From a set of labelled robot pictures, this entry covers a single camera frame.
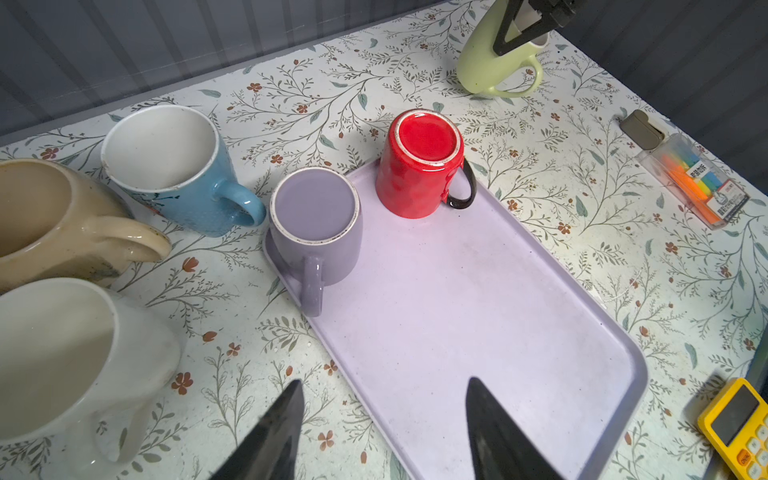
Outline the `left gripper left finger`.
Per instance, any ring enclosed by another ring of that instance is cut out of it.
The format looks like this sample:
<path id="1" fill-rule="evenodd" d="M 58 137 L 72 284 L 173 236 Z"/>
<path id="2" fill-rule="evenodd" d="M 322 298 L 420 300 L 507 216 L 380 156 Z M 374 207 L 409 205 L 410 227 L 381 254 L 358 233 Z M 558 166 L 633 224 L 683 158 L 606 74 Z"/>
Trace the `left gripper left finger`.
<path id="1" fill-rule="evenodd" d="M 211 480 L 294 479 L 304 407 L 302 383 L 294 380 Z"/>

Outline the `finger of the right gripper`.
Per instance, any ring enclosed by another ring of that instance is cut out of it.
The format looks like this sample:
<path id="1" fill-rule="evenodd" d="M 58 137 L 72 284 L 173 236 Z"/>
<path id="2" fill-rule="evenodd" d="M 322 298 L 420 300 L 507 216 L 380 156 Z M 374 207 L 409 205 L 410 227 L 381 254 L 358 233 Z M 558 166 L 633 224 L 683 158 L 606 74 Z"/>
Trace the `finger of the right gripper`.
<path id="1" fill-rule="evenodd" d="M 495 1 L 500 25 L 493 42 L 498 56 L 510 53 L 523 44 L 566 26 L 585 5 L 583 0 L 510 0 Z"/>

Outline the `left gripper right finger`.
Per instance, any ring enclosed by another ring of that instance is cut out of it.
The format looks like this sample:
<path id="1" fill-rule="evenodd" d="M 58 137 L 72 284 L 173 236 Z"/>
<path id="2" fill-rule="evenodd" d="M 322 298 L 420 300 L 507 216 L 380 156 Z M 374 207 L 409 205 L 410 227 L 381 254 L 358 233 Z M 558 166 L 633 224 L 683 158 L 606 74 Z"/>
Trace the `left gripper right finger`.
<path id="1" fill-rule="evenodd" d="M 476 479 L 562 479 L 477 377 L 465 407 Z"/>

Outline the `green mug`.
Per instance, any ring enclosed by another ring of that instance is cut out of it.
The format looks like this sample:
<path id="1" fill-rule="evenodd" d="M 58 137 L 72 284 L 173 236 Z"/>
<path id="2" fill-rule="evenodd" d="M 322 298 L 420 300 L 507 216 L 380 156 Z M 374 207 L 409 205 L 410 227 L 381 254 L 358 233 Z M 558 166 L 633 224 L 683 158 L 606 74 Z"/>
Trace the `green mug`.
<path id="1" fill-rule="evenodd" d="M 467 40 L 458 60 L 457 77 L 461 86 L 472 94 L 520 98 L 531 95 L 543 80 L 543 69 L 536 55 L 548 44 L 544 33 L 516 47 L 509 53 L 497 54 L 493 50 L 496 36 L 502 27 L 509 1 L 495 1 Z M 516 71 L 533 70 L 533 83 L 526 90 L 509 91 L 499 84 Z"/>

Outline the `red mug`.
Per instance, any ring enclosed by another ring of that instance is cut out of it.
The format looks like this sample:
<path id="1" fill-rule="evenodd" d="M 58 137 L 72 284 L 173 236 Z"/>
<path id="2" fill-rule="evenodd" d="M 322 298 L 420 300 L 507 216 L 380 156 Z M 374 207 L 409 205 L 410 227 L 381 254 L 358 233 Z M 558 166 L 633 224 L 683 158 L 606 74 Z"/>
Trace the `red mug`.
<path id="1" fill-rule="evenodd" d="M 470 186 L 464 199 L 450 194 L 458 172 Z M 457 210 L 470 207 L 477 185 L 458 127 L 433 110 L 412 109 L 398 115 L 379 159 L 375 188 L 388 210 L 407 219 L 427 217 L 442 204 Z"/>

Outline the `white mug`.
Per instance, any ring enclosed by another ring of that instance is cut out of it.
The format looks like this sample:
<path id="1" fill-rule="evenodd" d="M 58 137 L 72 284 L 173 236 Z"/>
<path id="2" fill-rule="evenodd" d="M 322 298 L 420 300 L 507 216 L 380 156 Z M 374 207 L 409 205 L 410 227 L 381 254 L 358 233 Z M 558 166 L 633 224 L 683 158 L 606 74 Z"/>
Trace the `white mug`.
<path id="1" fill-rule="evenodd" d="M 63 433 L 77 477 L 115 475 L 181 355 L 167 320 L 114 291 L 74 278 L 13 289 L 1 297 L 1 442 Z"/>

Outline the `lavender mug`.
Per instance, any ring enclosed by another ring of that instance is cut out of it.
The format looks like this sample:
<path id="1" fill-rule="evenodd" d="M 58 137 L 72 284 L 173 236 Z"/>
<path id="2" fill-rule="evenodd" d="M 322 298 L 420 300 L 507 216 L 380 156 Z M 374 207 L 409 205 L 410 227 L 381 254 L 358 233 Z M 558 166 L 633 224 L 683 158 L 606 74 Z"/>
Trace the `lavender mug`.
<path id="1" fill-rule="evenodd" d="M 326 286 L 344 280 L 357 264 L 363 210 L 347 177 L 324 167 L 286 176 L 269 203 L 266 240 L 278 254 L 275 265 L 298 283 L 292 291 L 307 317 L 322 312 Z"/>

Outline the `blue mug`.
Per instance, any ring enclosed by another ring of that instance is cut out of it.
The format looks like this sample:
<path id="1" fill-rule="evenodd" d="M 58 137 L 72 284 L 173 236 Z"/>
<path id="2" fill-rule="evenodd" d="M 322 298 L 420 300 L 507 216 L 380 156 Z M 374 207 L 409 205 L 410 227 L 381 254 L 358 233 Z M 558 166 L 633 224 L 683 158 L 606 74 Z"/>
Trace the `blue mug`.
<path id="1" fill-rule="evenodd" d="M 217 128 L 195 109 L 160 105 L 127 116 L 107 134 L 101 161 L 131 198 L 188 230 L 221 237 L 266 219 Z"/>

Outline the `beige speckled mug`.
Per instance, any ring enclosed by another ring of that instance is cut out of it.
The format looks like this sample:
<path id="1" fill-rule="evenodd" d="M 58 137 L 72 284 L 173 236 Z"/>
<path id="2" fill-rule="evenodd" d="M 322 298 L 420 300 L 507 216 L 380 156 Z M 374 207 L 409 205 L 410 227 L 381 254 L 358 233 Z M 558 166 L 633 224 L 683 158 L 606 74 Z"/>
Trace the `beige speckled mug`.
<path id="1" fill-rule="evenodd" d="M 53 162 L 1 163 L 1 292 L 48 278 L 108 287 L 172 246 L 111 189 Z"/>

